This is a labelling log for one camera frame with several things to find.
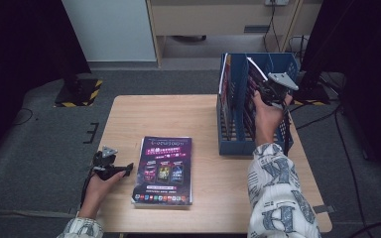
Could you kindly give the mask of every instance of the sleeve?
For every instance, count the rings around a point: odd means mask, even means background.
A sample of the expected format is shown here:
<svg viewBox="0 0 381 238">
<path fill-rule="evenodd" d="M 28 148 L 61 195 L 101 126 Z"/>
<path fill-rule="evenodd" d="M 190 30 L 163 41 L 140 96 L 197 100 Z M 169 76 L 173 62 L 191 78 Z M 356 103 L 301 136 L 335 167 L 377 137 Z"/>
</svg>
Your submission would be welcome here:
<svg viewBox="0 0 381 238">
<path fill-rule="evenodd" d="M 279 145 L 256 148 L 247 185 L 252 208 L 248 238 L 320 237 L 315 214 L 302 195 L 295 165 Z"/>
<path fill-rule="evenodd" d="M 102 238 L 103 229 L 93 219 L 77 217 L 72 219 L 58 238 Z"/>
</svg>

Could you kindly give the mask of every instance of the white panel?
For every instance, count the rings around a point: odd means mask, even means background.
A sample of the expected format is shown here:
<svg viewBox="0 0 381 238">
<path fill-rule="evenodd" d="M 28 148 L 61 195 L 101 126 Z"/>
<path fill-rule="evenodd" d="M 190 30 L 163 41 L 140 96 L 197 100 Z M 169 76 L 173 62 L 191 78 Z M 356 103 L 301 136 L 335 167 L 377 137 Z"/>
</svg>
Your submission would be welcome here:
<svg viewBox="0 0 381 238">
<path fill-rule="evenodd" d="M 144 0 L 63 0 L 88 61 L 156 61 Z"/>
</svg>

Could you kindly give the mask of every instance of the blue plastic basket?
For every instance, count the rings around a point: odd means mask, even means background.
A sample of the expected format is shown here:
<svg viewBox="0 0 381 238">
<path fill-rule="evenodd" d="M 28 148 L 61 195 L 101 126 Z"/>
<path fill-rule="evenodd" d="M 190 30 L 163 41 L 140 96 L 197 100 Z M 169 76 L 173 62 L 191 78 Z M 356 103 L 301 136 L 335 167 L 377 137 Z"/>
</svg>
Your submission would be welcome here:
<svg viewBox="0 0 381 238">
<path fill-rule="evenodd" d="M 231 56 L 230 65 L 230 86 L 227 96 L 230 97 L 230 108 L 232 115 L 232 136 L 228 140 L 225 134 L 225 122 L 222 118 L 221 103 L 217 100 L 217 127 L 218 127 L 218 149 L 220 155 L 252 155 L 256 148 L 243 123 L 244 103 L 248 80 L 248 61 L 252 58 L 265 74 L 269 72 L 286 72 L 287 75 L 296 81 L 299 72 L 297 62 L 292 54 L 287 53 L 254 53 L 254 54 L 229 54 Z M 225 61 L 225 54 L 221 57 L 221 65 Z M 275 133 L 275 143 L 283 147 L 285 138 L 285 124 L 280 124 Z M 289 146 L 293 145 L 293 138 L 290 135 Z"/>
</svg>

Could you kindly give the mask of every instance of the dark purple book cover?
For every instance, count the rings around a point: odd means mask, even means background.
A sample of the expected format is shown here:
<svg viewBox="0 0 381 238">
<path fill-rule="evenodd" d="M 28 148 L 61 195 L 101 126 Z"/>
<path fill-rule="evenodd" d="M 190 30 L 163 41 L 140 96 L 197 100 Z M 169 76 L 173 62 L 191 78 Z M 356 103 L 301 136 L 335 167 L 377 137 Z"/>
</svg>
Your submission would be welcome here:
<svg viewBox="0 0 381 238">
<path fill-rule="evenodd" d="M 191 205 L 191 138 L 145 137 L 135 205 Z"/>
</svg>

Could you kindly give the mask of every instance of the electrical outlet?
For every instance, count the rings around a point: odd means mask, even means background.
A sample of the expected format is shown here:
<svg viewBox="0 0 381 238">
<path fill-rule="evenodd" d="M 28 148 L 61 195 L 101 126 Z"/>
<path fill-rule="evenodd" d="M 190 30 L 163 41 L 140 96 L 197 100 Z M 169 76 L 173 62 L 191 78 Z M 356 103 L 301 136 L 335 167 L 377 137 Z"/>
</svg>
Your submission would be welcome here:
<svg viewBox="0 0 381 238">
<path fill-rule="evenodd" d="M 289 0 L 265 0 L 265 5 L 272 6 L 274 3 L 275 6 L 286 6 L 289 5 Z"/>
</svg>

